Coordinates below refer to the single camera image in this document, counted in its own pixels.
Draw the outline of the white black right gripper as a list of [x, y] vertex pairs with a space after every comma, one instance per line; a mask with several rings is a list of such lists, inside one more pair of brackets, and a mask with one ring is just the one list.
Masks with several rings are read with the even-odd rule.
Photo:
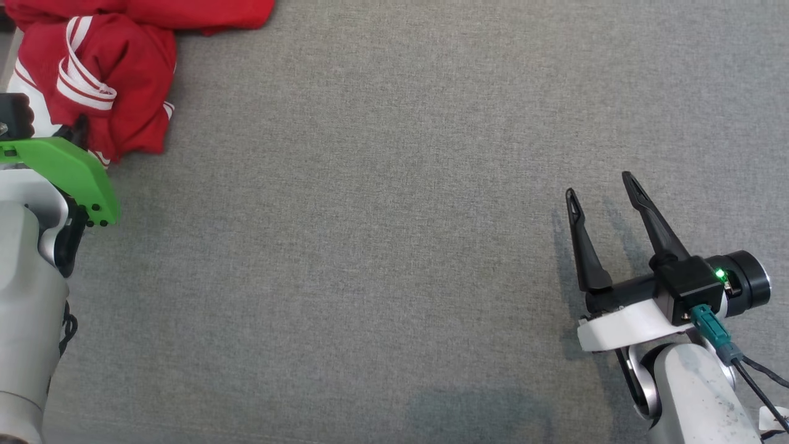
[[[690, 258], [687, 248], [630, 172], [622, 173], [629, 202], [638, 211], [654, 251], [650, 265]], [[586, 230], [586, 216], [574, 189], [566, 190], [566, 207], [579, 289], [589, 315], [578, 326], [578, 341], [585, 352], [606, 352], [640, 345], [690, 329], [674, 326], [659, 308], [654, 276], [640, 276], [614, 284], [603, 268]]]

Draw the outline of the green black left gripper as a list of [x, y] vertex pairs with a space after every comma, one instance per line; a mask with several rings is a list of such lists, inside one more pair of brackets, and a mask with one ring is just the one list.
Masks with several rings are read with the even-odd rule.
[[50, 138], [0, 141], [0, 164], [22, 163], [83, 207], [101, 226], [118, 222], [120, 205], [107, 170], [88, 150], [89, 120], [80, 115]]

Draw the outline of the red garment double white stripes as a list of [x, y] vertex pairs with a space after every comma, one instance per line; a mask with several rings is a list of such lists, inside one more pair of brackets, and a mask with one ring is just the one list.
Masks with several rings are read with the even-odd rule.
[[175, 68], [171, 31], [121, 14], [73, 17], [23, 32], [7, 90], [28, 96], [35, 137], [86, 118], [82, 146], [107, 167], [163, 152]]

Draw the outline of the grey fabric sofa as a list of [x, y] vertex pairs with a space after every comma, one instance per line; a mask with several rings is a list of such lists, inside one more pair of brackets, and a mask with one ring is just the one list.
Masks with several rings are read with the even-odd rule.
[[278, 0], [177, 34], [161, 155], [110, 169], [47, 444], [642, 444], [586, 312], [575, 189], [614, 281], [747, 250], [727, 320], [789, 377], [789, 0]]

